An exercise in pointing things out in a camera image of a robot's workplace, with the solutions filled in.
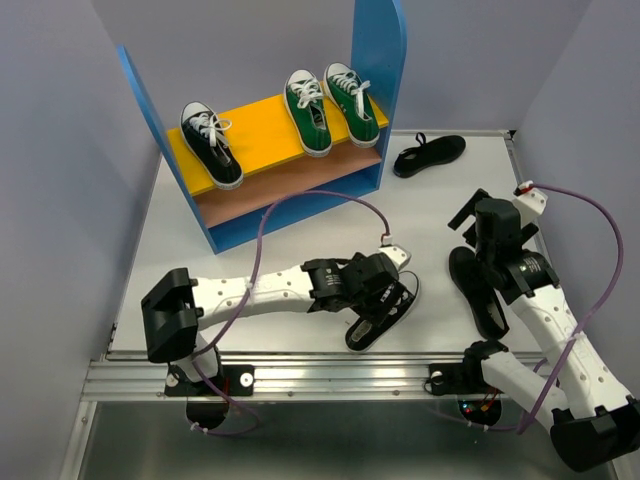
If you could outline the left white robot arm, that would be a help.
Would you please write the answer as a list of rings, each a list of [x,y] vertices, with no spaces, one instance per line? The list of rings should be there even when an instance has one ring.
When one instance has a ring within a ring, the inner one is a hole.
[[[186,268],[172,269],[141,300],[147,358],[179,366],[199,393],[213,393],[222,384],[220,366],[206,359],[188,365],[205,348],[200,331],[269,313],[351,309],[364,314],[409,261],[400,247],[387,246],[345,262],[314,259],[256,279],[192,278]]]

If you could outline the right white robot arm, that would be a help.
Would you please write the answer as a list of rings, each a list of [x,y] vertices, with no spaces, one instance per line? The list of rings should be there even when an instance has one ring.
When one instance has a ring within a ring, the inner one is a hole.
[[[465,246],[449,255],[449,272],[471,307],[481,340],[468,347],[452,379],[458,392],[495,388],[525,412],[519,428],[539,422],[556,453],[576,472],[639,448],[639,402],[615,377],[576,320],[560,279],[540,253],[525,248],[547,198],[532,183],[513,200],[479,189],[450,221]],[[521,364],[502,344],[507,305],[533,335],[553,370],[547,378]]]

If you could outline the black leather shoe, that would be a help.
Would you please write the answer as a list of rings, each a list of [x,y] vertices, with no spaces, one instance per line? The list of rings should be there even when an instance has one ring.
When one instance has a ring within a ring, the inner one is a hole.
[[[474,252],[463,246],[454,248],[448,258],[449,275],[467,301],[479,334],[487,340],[499,340],[509,326],[496,292],[482,275]]]

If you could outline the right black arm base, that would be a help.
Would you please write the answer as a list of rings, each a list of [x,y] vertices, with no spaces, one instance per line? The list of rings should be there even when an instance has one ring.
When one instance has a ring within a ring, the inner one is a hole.
[[[487,394],[494,388],[485,382],[479,364],[431,363],[423,388],[434,396]]]

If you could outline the black canvas sneaker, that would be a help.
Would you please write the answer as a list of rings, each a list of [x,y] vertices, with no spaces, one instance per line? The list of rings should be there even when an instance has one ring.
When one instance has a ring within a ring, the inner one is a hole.
[[[356,322],[345,334],[349,351],[361,354],[369,350],[383,335],[400,324],[415,306],[421,289],[419,277],[403,271],[382,293],[375,294],[364,307],[357,307]]]
[[[208,105],[194,101],[184,106],[180,131],[184,143],[200,161],[213,184],[223,190],[239,187],[244,173],[236,160],[226,131],[232,122],[220,118]]]

